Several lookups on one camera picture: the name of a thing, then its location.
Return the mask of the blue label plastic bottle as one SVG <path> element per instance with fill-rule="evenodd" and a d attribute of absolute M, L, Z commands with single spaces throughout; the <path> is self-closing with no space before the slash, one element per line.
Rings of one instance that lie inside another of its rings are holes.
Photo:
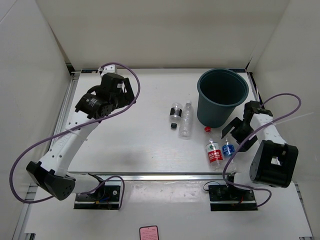
<path fill-rule="evenodd" d="M 219 169 L 223 171 L 229 159 L 234 155 L 238 144 L 230 133 L 228 133 L 219 143 L 221 144 L 221 152 L 223 157 L 223 161 L 220 162 Z M 234 173 L 238 171 L 238 165 L 235 162 L 235 159 L 236 158 L 233 158 L 228 165 L 226 173 Z"/>

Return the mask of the red label plastic bottle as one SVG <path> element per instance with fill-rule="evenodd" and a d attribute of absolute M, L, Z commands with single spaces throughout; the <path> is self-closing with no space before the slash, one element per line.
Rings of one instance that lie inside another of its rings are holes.
<path fill-rule="evenodd" d="M 224 161 L 223 153 L 212 133 L 211 128 L 209 126 L 206 126 L 204 128 L 204 132 L 207 138 L 207 144 L 205 146 L 205 150 L 208 155 L 209 164 L 211 168 L 216 171 L 221 168 L 222 163 Z"/>

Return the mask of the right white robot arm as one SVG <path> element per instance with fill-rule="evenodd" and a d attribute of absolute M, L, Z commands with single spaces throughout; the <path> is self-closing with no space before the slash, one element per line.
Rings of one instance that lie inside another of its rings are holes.
<path fill-rule="evenodd" d="M 230 200 L 238 199 L 246 186 L 256 189 L 263 185 L 274 188 L 290 185 L 299 150 L 286 143 L 272 121 L 270 110 L 260 107 L 258 101 L 249 101 L 244 105 L 243 119 L 235 117 L 223 128 L 222 138 L 230 134 L 239 145 L 244 142 L 240 152 L 259 143 L 249 169 L 226 177 L 224 193 Z"/>

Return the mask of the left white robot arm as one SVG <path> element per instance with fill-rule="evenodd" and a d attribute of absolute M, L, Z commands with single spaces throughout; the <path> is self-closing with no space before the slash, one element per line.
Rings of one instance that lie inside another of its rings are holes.
<path fill-rule="evenodd" d="M 90 133 L 114 110 L 129 106 L 134 100 L 130 81 L 115 73 L 105 73 L 100 85 L 91 87 L 75 105 L 75 112 L 49 151 L 37 162 L 30 161 L 26 171 L 32 180 L 59 201 L 70 194 L 88 194 L 100 200 L 105 188 L 102 179 L 92 174 L 71 174 L 68 168 Z"/>

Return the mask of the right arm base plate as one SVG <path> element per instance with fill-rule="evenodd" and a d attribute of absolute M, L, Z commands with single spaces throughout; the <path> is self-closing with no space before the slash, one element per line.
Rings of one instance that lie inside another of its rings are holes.
<path fill-rule="evenodd" d="M 203 190 L 209 194 L 212 212 L 257 211 L 253 188 L 240 188 L 218 181 L 208 181 Z"/>

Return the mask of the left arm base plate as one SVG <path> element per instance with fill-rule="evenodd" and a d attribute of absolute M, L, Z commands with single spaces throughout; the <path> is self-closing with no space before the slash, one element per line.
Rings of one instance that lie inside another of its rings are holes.
<path fill-rule="evenodd" d="M 98 181 L 97 187 L 90 193 L 75 195 L 74 210 L 120 210 L 123 205 L 125 181 L 119 175 L 106 179 L 89 174 Z"/>

